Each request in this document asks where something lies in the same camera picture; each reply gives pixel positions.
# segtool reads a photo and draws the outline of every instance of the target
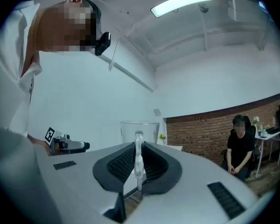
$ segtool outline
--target glass cup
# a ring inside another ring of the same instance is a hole
[[[123,143],[135,142],[135,134],[142,131],[144,141],[157,143],[160,123],[151,121],[121,121],[121,137]]]

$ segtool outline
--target red brick wall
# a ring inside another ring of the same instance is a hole
[[[167,118],[168,145],[183,146],[184,152],[200,155],[221,164],[223,156],[220,153],[227,148],[234,116],[247,115],[252,123],[253,117],[258,115],[264,126],[272,126],[279,104],[280,94],[229,109]],[[269,143],[264,147],[265,157],[269,154]],[[280,143],[274,143],[273,151],[279,147]]]

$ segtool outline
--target white desk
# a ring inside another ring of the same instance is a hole
[[[276,139],[275,136],[279,135],[280,134],[280,131],[277,132],[277,133],[274,133],[274,134],[268,134],[266,133],[264,136],[266,136],[266,138],[261,138],[258,136],[258,132],[256,132],[255,134],[255,138],[258,139],[258,140],[261,140],[261,151],[260,151],[260,158],[259,158],[259,163],[258,163],[258,167],[257,167],[257,171],[256,171],[256,175],[255,177],[257,177],[258,175],[258,172],[259,172],[259,168],[260,168],[260,163],[261,163],[261,159],[262,159],[262,153],[263,153],[263,143],[265,140],[271,140],[271,149],[270,149],[270,156],[269,156],[269,161],[271,160],[271,153],[272,153],[272,144],[273,144],[273,140],[277,140],[277,141],[280,141],[280,139]]]

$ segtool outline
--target bottle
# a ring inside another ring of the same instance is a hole
[[[262,123],[260,123],[260,131],[261,131],[261,135],[263,134],[263,125]]]

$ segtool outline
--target person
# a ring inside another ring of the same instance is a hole
[[[45,141],[28,134],[34,76],[42,71],[39,51],[91,50],[100,37],[100,24],[97,6],[87,0],[39,6],[33,0],[20,2],[0,29],[0,127],[24,135],[50,155]]]
[[[246,132],[245,119],[241,115],[234,117],[233,127],[235,132],[229,136],[227,143],[227,161],[221,167],[245,182],[247,163],[254,149],[254,137]]]

